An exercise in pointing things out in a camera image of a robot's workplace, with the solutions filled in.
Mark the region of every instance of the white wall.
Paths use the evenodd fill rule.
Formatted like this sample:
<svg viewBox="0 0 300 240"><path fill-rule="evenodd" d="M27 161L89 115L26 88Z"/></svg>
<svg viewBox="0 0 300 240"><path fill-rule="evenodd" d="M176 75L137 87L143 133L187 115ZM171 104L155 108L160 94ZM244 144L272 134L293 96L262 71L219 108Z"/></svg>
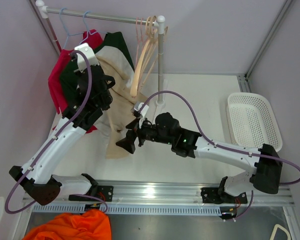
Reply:
<svg viewBox="0 0 300 240"><path fill-rule="evenodd" d="M56 60L28 1L1 0L0 196L6 197L15 184L10 168L30 159L48 135L55 111L47 79ZM20 207L20 189L13 210ZM16 217L4 214L0 240L9 239Z"/></svg>
<svg viewBox="0 0 300 240"><path fill-rule="evenodd" d="M296 1L251 78L252 90L271 103L280 132L282 158L300 165L300 0ZM299 175L290 167L286 179ZM291 186L300 216L300 183Z"/></svg>
<svg viewBox="0 0 300 240"><path fill-rule="evenodd" d="M245 73L285 0L46 0L54 8L104 15L143 17L164 15L169 26L165 71L190 74ZM65 32L57 14L50 14L61 43ZM79 17L64 16L72 33L84 30ZM132 56L136 54L133 24L89 19L91 28L122 31ZM80 37L74 38L72 45Z"/></svg>

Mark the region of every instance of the white basket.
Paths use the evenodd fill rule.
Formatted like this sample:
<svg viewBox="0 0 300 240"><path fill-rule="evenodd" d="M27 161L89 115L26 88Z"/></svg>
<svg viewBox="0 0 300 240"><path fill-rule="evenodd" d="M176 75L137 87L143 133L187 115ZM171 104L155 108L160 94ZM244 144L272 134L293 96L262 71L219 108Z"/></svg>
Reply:
<svg viewBox="0 0 300 240"><path fill-rule="evenodd" d="M282 138L269 101L259 94L238 92L228 97L231 141L245 147L269 144L278 152Z"/></svg>

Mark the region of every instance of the gray floor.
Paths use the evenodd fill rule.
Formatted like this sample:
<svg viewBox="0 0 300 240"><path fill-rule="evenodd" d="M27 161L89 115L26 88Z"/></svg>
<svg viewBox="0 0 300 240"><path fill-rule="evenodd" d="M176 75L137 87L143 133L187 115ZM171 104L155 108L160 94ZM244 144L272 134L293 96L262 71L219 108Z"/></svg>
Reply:
<svg viewBox="0 0 300 240"><path fill-rule="evenodd" d="M32 213L27 232L58 214ZM282 207L253 207L237 222L219 217L109 215L113 240L268 240L275 224L288 228ZM286 240L278 230L275 240Z"/></svg>

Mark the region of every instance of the clothes rack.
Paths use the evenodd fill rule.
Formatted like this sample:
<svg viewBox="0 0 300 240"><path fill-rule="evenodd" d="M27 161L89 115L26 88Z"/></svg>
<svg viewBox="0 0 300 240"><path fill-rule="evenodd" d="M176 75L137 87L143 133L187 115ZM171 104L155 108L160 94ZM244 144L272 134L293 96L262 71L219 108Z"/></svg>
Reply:
<svg viewBox="0 0 300 240"><path fill-rule="evenodd" d="M49 20L48 14L59 14L61 11L61 8L54 8L54 7L48 7L45 5L43 0L37 0L35 1L35 6L37 7L39 11L39 15L42 19L41 22L46 22L46 24L42 24L44 29L49 32L48 37L50 41L52 42L54 48L58 51L57 53L60 54L62 48L60 46L59 40L57 38L57 35L55 33L55 30ZM74 11L74 10L63 10L61 12L62 15L68 15L68 16L75 16L75 17L83 17L85 12L83 11ZM106 20L106 21L114 21L114 22L120 22L120 23L128 23L128 24L142 24L146 25L145 20L137 20L136 18L131 17L121 17L121 16L107 16L102 14L97 14L94 12L89 12L85 15L86 18L90 19L99 19L99 20ZM157 28L158 30L158 91L162 91L163 85L164 85L164 34L165 34L165 17L160 15L157 17L156 21L153 23L153 26ZM164 100L163 95L158 95L158 100L156 101L157 106L163 106Z"/></svg>

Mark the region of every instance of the orange cloth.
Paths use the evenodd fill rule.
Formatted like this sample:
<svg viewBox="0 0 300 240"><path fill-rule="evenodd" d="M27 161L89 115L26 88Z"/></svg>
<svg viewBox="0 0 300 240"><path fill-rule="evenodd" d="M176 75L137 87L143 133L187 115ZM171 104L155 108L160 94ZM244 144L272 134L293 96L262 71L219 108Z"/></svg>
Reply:
<svg viewBox="0 0 300 240"><path fill-rule="evenodd" d="M33 228L23 240L111 240L109 218L92 209L83 215L63 213Z"/></svg>

